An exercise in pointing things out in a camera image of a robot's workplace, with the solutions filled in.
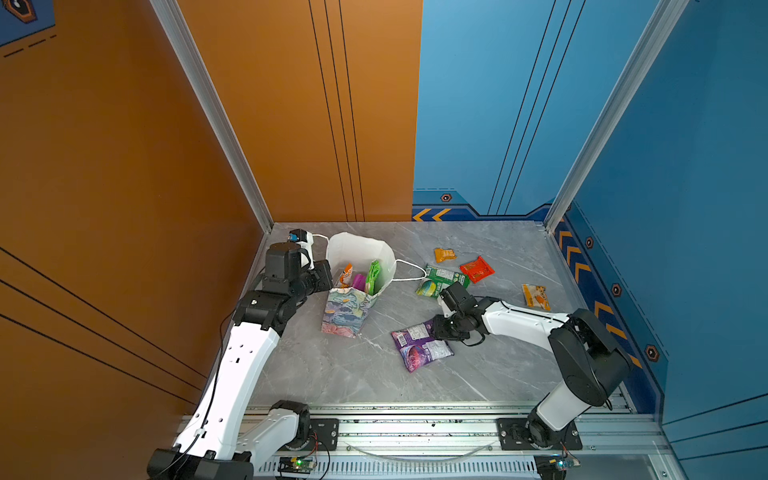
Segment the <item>yellow orange snack packet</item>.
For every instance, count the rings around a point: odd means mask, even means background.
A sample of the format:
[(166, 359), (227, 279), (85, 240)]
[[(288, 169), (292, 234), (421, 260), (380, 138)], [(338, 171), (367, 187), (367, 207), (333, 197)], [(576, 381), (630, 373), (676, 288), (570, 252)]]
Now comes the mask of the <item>yellow orange snack packet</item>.
[(545, 286), (523, 284), (522, 291), (528, 308), (551, 310)]

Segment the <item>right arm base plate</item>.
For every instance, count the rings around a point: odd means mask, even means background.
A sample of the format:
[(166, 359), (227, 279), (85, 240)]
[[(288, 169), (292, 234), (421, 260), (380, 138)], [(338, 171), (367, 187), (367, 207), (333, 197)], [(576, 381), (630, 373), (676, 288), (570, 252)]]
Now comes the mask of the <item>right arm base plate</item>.
[(580, 433), (574, 421), (560, 431), (551, 430), (538, 420), (499, 418), (495, 422), (501, 449), (504, 451), (583, 449)]

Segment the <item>magenta grape candy bag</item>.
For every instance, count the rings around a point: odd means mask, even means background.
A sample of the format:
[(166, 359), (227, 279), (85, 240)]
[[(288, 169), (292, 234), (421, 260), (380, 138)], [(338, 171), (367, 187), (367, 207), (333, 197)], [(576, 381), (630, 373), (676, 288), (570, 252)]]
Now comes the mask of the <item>magenta grape candy bag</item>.
[(367, 281), (367, 276), (366, 275), (364, 275), (364, 274), (356, 274), (354, 279), (353, 279), (353, 282), (352, 282), (352, 287), (354, 289), (356, 289), (356, 290), (365, 292), (366, 291), (366, 281)]

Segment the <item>orange Fox's candy bag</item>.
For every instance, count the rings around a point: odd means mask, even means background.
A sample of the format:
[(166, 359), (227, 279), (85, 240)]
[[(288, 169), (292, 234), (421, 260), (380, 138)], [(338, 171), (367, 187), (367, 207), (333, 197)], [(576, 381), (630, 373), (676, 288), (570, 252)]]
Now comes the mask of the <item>orange Fox's candy bag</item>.
[(353, 273), (354, 273), (354, 267), (351, 263), (347, 264), (342, 269), (339, 275), (339, 281), (338, 281), (340, 288), (349, 288), (352, 285)]

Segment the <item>floral white paper bag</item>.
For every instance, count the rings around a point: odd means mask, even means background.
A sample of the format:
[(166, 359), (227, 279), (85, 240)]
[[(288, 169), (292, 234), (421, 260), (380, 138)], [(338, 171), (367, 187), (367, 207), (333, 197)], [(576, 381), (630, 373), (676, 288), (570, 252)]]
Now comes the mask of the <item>floral white paper bag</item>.
[(366, 318), (393, 282), (421, 281), (426, 270), (399, 259), (386, 242), (348, 232), (321, 237), (327, 242), (332, 288), (321, 331), (346, 338), (359, 335)]

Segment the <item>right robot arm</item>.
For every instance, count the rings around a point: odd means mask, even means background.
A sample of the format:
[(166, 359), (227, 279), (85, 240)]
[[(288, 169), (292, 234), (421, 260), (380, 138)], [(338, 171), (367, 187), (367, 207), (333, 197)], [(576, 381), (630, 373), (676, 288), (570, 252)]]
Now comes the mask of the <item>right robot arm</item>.
[(440, 293), (443, 313), (433, 318), (438, 340), (460, 342), (476, 332), (514, 338), (554, 355), (562, 380), (528, 415), (524, 438), (536, 448), (559, 445), (574, 420), (592, 407), (607, 406), (634, 363), (619, 342), (587, 309), (570, 314), (538, 312), (494, 297), (476, 297), (455, 282)]

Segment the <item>green white snack bag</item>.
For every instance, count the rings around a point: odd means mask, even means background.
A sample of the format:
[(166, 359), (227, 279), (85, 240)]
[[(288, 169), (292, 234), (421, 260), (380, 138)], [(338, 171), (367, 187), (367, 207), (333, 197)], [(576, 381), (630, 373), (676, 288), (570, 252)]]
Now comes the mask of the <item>green white snack bag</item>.
[(415, 291), (417, 296), (436, 299), (444, 289), (456, 282), (463, 287), (468, 287), (470, 284), (469, 277), (461, 272), (455, 272), (429, 264), (424, 267), (424, 270), (426, 275)]

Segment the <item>purple white snack bag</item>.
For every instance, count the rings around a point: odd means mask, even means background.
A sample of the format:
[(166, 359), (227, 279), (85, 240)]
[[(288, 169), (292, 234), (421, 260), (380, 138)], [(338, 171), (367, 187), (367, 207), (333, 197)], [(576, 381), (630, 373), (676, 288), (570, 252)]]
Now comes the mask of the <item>purple white snack bag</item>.
[(409, 373), (454, 355), (445, 340), (435, 337), (433, 320), (392, 331), (390, 335)]

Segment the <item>large green chips bag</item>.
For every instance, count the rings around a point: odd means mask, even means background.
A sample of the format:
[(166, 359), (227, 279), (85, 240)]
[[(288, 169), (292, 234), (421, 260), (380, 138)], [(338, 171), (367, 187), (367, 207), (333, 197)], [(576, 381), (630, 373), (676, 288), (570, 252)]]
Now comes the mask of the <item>large green chips bag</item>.
[(366, 276), (365, 289), (366, 294), (375, 296), (379, 292), (378, 282), (381, 277), (382, 265), (380, 260), (371, 262)]

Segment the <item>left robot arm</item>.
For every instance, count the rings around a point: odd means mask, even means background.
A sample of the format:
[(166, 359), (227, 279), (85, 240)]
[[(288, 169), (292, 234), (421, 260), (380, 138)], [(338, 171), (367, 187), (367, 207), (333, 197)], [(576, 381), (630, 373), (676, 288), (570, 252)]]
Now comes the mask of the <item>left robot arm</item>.
[(288, 321), (309, 296), (333, 285), (330, 264), (314, 259), (313, 244), (312, 233), (296, 229), (287, 241), (269, 246), (263, 271), (229, 319), (228, 336), (196, 411), (171, 448), (152, 454), (149, 478), (252, 479), (281, 447), (307, 440), (310, 414), (300, 402), (277, 402), (246, 436), (240, 427)]

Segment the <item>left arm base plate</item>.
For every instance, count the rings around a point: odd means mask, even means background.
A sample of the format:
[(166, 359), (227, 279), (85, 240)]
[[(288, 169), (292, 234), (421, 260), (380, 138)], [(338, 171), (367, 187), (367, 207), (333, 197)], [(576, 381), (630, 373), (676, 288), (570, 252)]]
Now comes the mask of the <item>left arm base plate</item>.
[(283, 449), (289, 451), (310, 451), (322, 443), (329, 451), (337, 449), (340, 421), (337, 418), (310, 419), (306, 433), (286, 444)]

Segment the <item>small red snack packet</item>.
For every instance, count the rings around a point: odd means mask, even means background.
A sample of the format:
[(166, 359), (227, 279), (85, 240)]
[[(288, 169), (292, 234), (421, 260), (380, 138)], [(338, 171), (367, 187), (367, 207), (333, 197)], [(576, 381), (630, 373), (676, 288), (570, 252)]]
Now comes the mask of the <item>small red snack packet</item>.
[(482, 256), (478, 256), (475, 260), (462, 264), (460, 270), (473, 284), (495, 274), (495, 270)]

